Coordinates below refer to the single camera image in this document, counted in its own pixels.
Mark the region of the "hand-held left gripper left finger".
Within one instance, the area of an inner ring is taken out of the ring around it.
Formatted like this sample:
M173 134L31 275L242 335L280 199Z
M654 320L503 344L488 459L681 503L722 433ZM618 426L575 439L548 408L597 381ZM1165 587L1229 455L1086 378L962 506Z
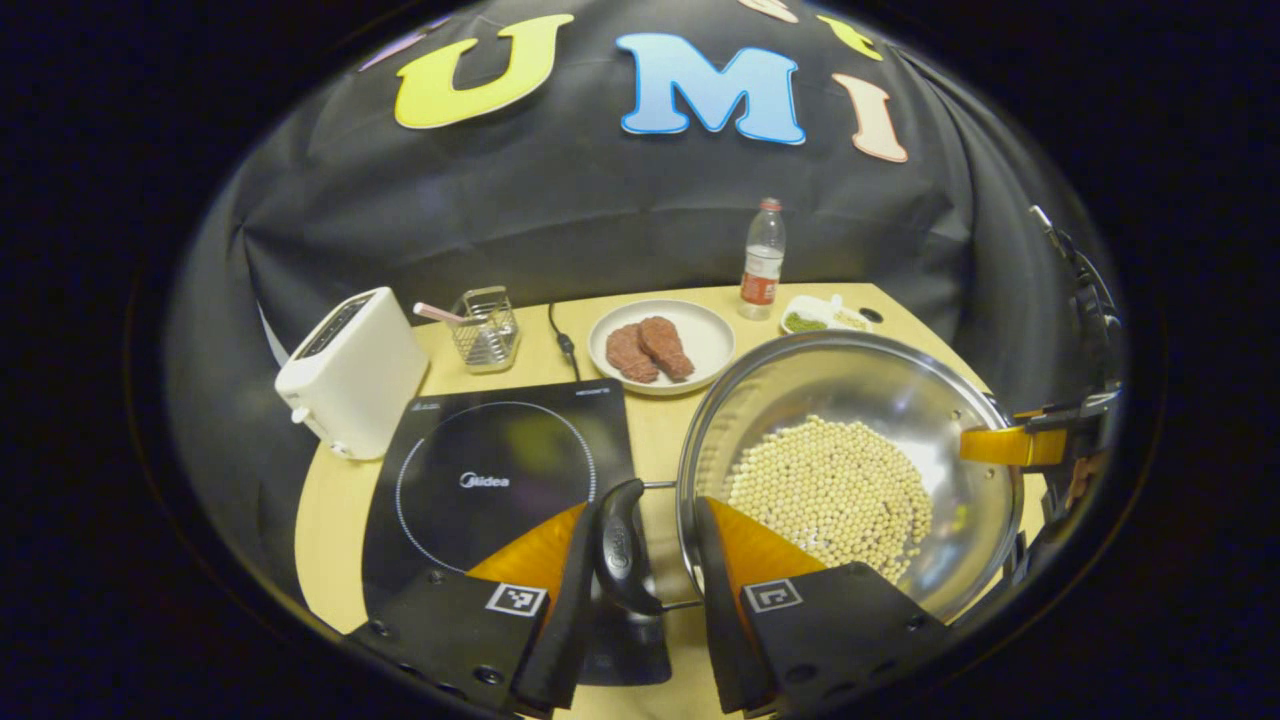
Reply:
M599 503L579 503L513 547L558 529L558 585L428 571L367 614L351 642L474 712L549 719L568 708L586 650Z

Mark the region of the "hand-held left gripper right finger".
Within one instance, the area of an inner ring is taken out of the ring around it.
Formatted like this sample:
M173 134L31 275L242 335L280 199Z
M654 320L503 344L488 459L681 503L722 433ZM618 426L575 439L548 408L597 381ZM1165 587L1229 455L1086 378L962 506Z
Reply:
M823 714L904 679L950 635L864 562L824 568L705 496L692 518L708 650L727 712Z

